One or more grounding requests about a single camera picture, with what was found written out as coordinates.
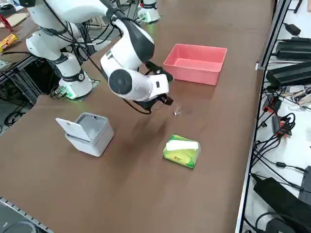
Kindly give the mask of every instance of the white box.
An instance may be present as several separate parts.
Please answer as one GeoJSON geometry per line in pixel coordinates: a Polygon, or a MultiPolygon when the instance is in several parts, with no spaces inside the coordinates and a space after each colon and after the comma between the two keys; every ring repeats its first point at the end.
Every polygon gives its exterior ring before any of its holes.
{"type": "Polygon", "coordinates": [[[92,113],[82,113],[75,122],[57,118],[66,131],[66,138],[78,150],[100,157],[113,138],[107,118],[92,113]]]}

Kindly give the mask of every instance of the tissue box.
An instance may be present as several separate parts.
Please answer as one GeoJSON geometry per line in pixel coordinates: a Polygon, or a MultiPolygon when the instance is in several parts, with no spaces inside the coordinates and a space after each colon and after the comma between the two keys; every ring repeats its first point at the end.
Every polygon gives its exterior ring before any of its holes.
{"type": "Polygon", "coordinates": [[[163,157],[172,162],[194,169],[201,152],[196,141],[173,134],[163,151],[163,157]]]}

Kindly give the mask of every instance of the tabletop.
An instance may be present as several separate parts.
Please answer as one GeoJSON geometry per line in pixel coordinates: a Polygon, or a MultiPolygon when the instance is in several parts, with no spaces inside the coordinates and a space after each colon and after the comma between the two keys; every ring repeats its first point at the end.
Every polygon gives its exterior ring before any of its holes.
{"type": "MultiPolygon", "coordinates": [[[[163,18],[146,27],[153,61],[162,64],[177,43],[227,48],[217,86],[173,82],[178,117],[167,106],[140,115],[104,81],[81,102],[40,96],[0,139],[1,196],[56,233],[234,231],[273,1],[159,0],[158,9],[163,18]],[[115,131],[100,158],[77,151],[55,121],[82,112],[107,117],[115,131]],[[200,142],[194,170],[163,159],[174,133],[200,142]]],[[[106,50],[93,55],[97,64],[106,50]]],[[[91,63],[83,68],[102,79],[91,63]]]]}

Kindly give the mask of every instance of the wire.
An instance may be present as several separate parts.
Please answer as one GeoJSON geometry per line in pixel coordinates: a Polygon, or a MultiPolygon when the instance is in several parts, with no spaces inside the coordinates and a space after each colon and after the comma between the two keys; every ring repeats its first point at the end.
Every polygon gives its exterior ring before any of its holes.
{"type": "Polygon", "coordinates": [[[37,227],[29,220],[22,220],[22,221],[15,222],[12,225],[8,226],[2,233],[7,233],[9,229],[11,229],[12,227],[16,225],[28,225],[32,228],[33,233],[38,233],[37,227]]]}
{"type": "Polygon", "coordinates": [[[91,42],[94,42],[95,40],[101,38],[101,36],[107,31],[108,27],[109,27],[109,25],[107,25],[107,26],[105,27],[105,29],[103,30],[103,32],[100,33],[96,38],[92,39],[91,42]]]}
{"type": "Polygon", "coordinates": [[[105,39],[102,40],[101,42],[96,43],[95,45],[100,45],[100,44],[102,44],[103,42],[105,42],[105,41],[108,39],[108,37],[112,34],[112,32],[114,31],[114,29],[115,29],[115,28],[112,28],[112,30],[111,30],[111,31],[109,32],[109,34],[105,37],[105,39]]]}
{"type": "Polygon", "coordinates": [[[247,219],[246,217],[244,216],[244,221],[255,231],[257,232],[258,231],[258,228],[254,227],[247,219]]]}
{"type": "MultiPolygon", "coordinates": [[[[69,35],[72,37],[72,39],[74,40],[75,43],[79,43],[77,41],[77,39],[73,36],[73,33],[71,33],[68,29],[68,27],[66,25],[64,25],[64,23],[62,22],[62,20],[57,16],[57,14],[53,11],[53,9],[49,6],[49,4],[46,2],[46,0],[43,0],[44,4],[48,7],[48,9],[51,11],[51,13],[58,19],[58,21],[62,24],[62,26],[65,28],[65,30],[69,33],[69,35]]],[[[121,18],[120,20],[129,20],[129,21],[132,21],[134,22],[135,24],[137,24],[134,20],[130,19],[130,18],[121,18]]],[[[96,43],[96,45],[98,44],[101,44],[103,43],[111,34],[112,32],[114,31],[114,28],[110,31],[110,33],[107,35],[107,37],[100,43],[96,43]]],[[[96,69],[102,73],[101,69],[96,65],[96,63],[91,59],[90,55],[87,53],[87,56],[89,58],[89,60],[91,61],[91,63],[96,67],[96,69]]],[[[128,102],[127,100],[123,99],[123,101],[129,105],[131,108],[133,108],[134,110],[136,110],[137,112],[141,113],[141,114],[144,114],[144,115],[149,115],[151,114],[151,111],[149,110],[149,112],[143,112],[137,108],[135,108],[133,105],[130,104],[130,102],[128,102]]]]}
{"type": "Polygon", "coordinates": [[[258,118],[258,120],[260,120],[260,118],[262,118],[263,115],[264,115],[265,113],[266,113],[266,112],[263,112],[263,113],[260,115],[260,117],[258,118]]]}
{"type": "MultiPolygon", "coordinates": [[[[288,99],[288,98],[286,98],[286,97],[284,97],[284,96],[282,96],[282,97],[283,97],[284,99],[288,100],[289,102],[292,102],[292,103],[294,103],[294,104],[300,106],[299,103],[296,103],[295,101],[292,101],[292,100],[290,100],[290,99],[288,99]]],[[[308,110],[311,110],[311,108],[309,108],[309,107],[307,107],[307,106],[303,106],[303,108],[308,109],[308,110]]]]}
{"type": "Polygon", "coordinates": [[[10,51],[10,52],[0,52],[0,56],[2,55],[8,55],[8,54],[27,54],[27,55],[30,55],[30,56],[34,56],[34,57],[37,57],[35,55],[33,55],[31,52],[15,52],[15,51],[10,51]]]}
{"type": "Polygon", "coordinates": [[[130,106],[131,108],[133,108],[134,110],[136,110],[137,112],[144,114],[144,115],[150,115],[152,112],[149,110],[149,112],[143,112],[137,108],[135,108],[133,105],[130,104],[129,101],[127,101],[126,99],[122,99],[128,106],[130,106]]]}
{"type": "Polygon", "coordinates": [[[13,112],[11,112],[9,115],[7,115],[6,118],[4,119],[4,125],[7,127],[14,125],[14,123],[16,123],[18,121],[18,119],[21,118],[25,114],[25,113],[22,113],[21,110],[26,105],[27,105],[27,103],[21,103],[13,112]]]}
{"type": "Polygon", "coordinates": [[[267,213],[264,213],[264,214],[260,215],[260,216],[257,218],[257,220],[256,220],[255,228],[257,228],[257,226],[258,226],[259,220],[260,220],[261,218],[263,218],[264,216],[266,216],[266,215],[279,215],[280,217],[287,218],[287,219],[289,219],[290,221],[293,221],[293,222],[299,224],[300,226],[306,228],[306,230],[307,230],[308,232],[311,232],[311,227],[308,227],[306,224],[302,223],[301,221],[297,220],[296,218],[293,218],[293,217],[288,216],[288,215],[285,215],[285,214],[278,214],[277,212],[267,212],[267,213]]]}
{"type": "MultiPolygon", "coordinates": [[[[258,176],[258,177],[261,177],[261,178],[268,179],[268,177],[261,176],[261,175],[258,175],[258,174],[256,174],[256,173],[251,173],[251,174],[252,174],[252,175],[255,175],[255,176],[258,176]]],[[[283,184],[283,185],[286,185],[286,186],[289,186],[289,187],[292,187],[292,188],[296,188],[296,189],[297,189],[297,186],[298,186],[298,185],[292,186],[291,184],[284,183],[284,182],[280,182],[280,181],[277,181],[277,180],[276,180],[276,182],[278,182],[278,183],[280,183],[280,184],[283,184]]],[[[301,187],[301,189],[298,188],[298,190],[301,191],[301,192],[311,193],[310,191],[305,190],[303,187],[301,187]]]]}
{"type": "Polygon", "coordinates": [[[259,158],[259,156],[255,155],[263,164],[266,165],[267,168],[269,168],[274,174],[276,174],[277,176],[279,176],[282,180],[284,180],[285,182],[291,184],[291,185],[294,185],[294,183],[288,181],[287,179],[285,179],[283,176],[281,176],[280,174],[278,174],[273,168],[271,168],[268,164],[266,164],[261,158],[259,158]]]}

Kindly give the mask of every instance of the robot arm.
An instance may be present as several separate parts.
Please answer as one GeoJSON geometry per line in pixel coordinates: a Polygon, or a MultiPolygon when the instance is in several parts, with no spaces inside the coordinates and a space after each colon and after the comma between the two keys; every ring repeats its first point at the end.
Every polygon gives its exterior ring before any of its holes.
{"type": "MultiPolygon", "coordinates": [[[[107,16],[113,26],[123,32],[122,38],[101,59],[102,74],[108,81],[110,89],[123,99],[134,100],[146,110],[149,110],[158,100],[165,104],[172,103],[172,100],[166,96],[172,76],[148,62],[155,50],[152,38],[133,20],[126,18],[122,11],[114,8],[108,0],[65,0],[61,2],[59,0],[20,0],[20,4],[29,7],[28,10],[35,23],[42,28],[56,30],[60,34],[68,32],[60,31],[60,22],[55,21],[57,19],[55,16],[52,17],[47,12],[42,13],[48,9],[46,4],[61,20],[67,22],[81,23],[95,16],[107,16]],[[137,72],[141,64],[148,64],[156,75],[144,76],[137,72]]],[[[33,48],[38,47],[37,43],[32,43],[32,47],[28,46],[31,52],[38,50],[33,48]]],[[[53,59],[45,57],[53,61],[57,58],[56,61],[60,63],[56,65],[59,67],[63,63],[61,56],[64,57],[62,53],[55,55],[53,59]]]]}

